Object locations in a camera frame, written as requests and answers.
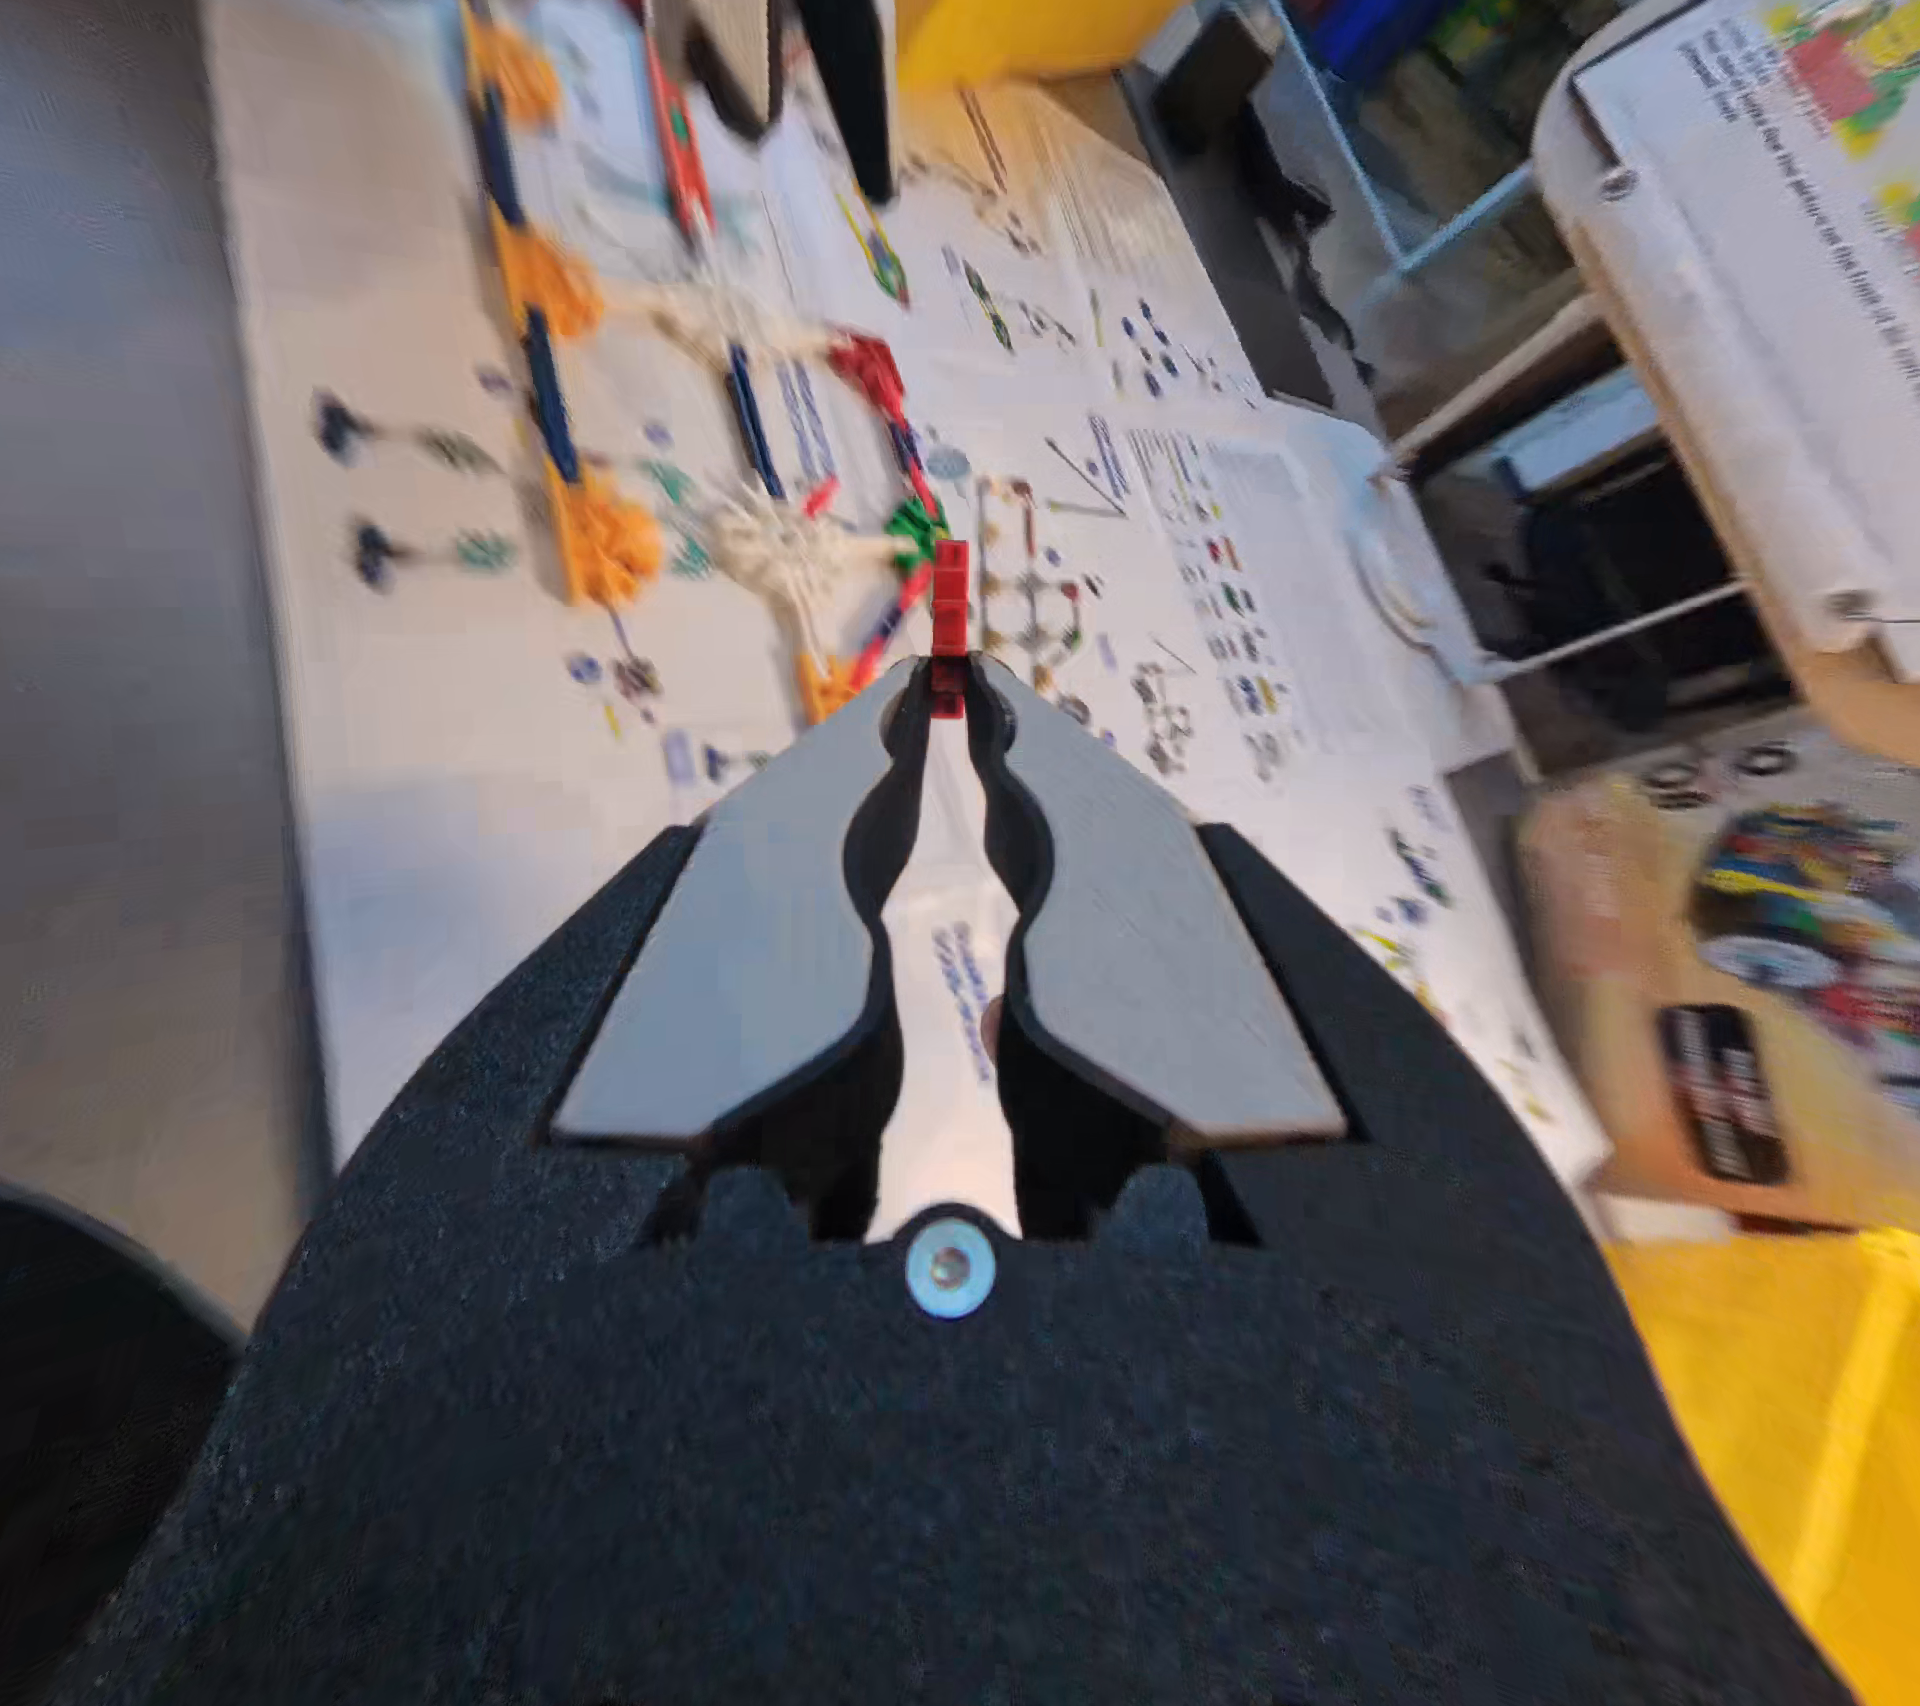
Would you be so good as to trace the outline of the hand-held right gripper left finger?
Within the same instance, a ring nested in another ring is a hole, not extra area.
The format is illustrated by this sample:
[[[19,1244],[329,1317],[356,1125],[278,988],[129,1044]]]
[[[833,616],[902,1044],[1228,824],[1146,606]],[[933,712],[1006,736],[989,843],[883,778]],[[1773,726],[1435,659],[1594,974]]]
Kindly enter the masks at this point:
[[[883,907],[920,831],[933,672],[899,665],[707,806],[555,1106],[555,1141],[757,1166],[861,1229],[899,1101]]]

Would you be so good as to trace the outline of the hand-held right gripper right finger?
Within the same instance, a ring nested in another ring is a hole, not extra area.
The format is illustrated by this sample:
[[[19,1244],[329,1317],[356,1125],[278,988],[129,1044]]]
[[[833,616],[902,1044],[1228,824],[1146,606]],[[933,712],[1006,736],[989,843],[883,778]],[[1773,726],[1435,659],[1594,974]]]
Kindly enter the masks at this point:
[[[1188,811],[1008,670],[968,672],[968,747],[1014,910],[996,1076],[1020,1222],[1094,1222],[1143,1166],[1340,1141]]]

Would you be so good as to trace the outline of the red rod piece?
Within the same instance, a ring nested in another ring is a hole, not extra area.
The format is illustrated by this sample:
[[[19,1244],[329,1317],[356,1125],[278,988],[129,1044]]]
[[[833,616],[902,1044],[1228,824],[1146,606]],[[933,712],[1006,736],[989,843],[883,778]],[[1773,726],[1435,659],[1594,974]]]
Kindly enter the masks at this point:
[[[973,686],[971,548],[962,538],[931,547],[926,590],[930,620],[926,698],[935,721],[962,722]]]

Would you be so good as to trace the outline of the colourful rod connector toy model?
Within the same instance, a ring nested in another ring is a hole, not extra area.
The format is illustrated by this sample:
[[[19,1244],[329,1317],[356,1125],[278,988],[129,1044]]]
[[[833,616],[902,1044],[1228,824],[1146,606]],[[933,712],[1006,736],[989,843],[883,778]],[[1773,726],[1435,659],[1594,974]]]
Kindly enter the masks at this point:
[[[720,383],[746,484],[707,515],[713,567],[782,614],[792,633],[799,714],[816,726],[875,685],[899,626],[928,611],[933,547],[954,540],[907,422],[894,351],[875,334],[825,327],[760,300],[722,264],[722,229],[684,88],[649,36],[645,0],[618,0],[635,27],[644,99],[662,173],[664,215],[686,255],[676,281],[610,285],[576,248],[542,229],[516,174],[516,132],[560,123],[551,63],[487,0],[457,0],[460,57],[487,237],[539,439],[546,515],[564,595],[615,613],[664,564],[649,510],[601,476],[571,432],[558,346],[612,325],[658,332]],[[840,482],[822,474],[790,494],[756,395],[756,367],[798,373],[822,363],[882,427],[904,499],[875,535],[832,519]]]

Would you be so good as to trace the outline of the toy building instruction sheet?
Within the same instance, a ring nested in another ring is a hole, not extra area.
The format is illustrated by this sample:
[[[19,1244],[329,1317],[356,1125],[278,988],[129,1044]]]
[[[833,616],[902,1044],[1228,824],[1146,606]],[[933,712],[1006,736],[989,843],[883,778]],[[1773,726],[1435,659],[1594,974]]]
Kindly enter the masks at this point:
[[[710,554],[744,492],[718,378],[655,331],[555,351],[584,472],[662,528],[564,603],[468,121],[457,0],[202,0],[251,381],[328,1125],[345,1162],[431,1042],[670,824],[804,732],[792,630]],[[1462,1047],[1553,1176],[1609,1144],[1448,778],[1483,695],[1388,636],[1334,538],[1363,435],[998,407],[948,363],[928,476],[971,636],[1197,823],[1235,826]]]

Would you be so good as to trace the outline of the black box device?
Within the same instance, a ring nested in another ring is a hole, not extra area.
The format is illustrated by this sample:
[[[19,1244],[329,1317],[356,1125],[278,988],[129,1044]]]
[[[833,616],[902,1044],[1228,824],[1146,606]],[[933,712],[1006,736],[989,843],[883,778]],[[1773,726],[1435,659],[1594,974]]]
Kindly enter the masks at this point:
[[[1284,18],[1264,4],[1230,0],[1208,12],[1149,96],[1168,154],[1273,163],[1258,99],[1284,49]]]

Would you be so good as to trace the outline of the construction toy box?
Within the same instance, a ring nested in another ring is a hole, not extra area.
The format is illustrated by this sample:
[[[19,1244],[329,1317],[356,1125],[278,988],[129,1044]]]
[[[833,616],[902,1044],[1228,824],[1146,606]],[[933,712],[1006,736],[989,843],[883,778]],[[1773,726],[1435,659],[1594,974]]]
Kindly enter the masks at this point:
[[[1596,1189],[1918,1231],[1918,774],[1805,711],[1550,785],[1517,871]]]

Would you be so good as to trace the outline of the white stand frame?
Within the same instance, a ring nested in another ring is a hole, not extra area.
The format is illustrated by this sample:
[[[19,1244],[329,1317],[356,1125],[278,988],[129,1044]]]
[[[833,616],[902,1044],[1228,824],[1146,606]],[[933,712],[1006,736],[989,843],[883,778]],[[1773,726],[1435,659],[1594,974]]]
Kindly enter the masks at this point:
[[[1472,378],[1459,383],[1441,402],[1430,407],[1391,439],[1378,470],[1367,480],[1375,502],[1359,510],[1358,521],[1391,519],[1409,524],[1413,519],[1422,519],[1427,538],[1434,540],[1425,519],[1424,488],[1435,476],[1524,427],[1535,412],[1596,375],[1603,358],[1619,361],[1611,331],[1577,273],[1559,274],[1558,286],[1565,293],[1562,302],[1546,309],[1544,295],[1524,298],[1494,329],[1494,343],[1504,346],[1500,356],[1480,352],[1472,365]],[[1627,645],[1694,614],[1722,605],[1740,605],[1745,598],[1747,586],[1734,575],[1708,590],[1619,619],[1535,654],[1524,659],[1494,654],[1504,662],[1504,680],[1498,686],[1537,677],[1601,649]]]

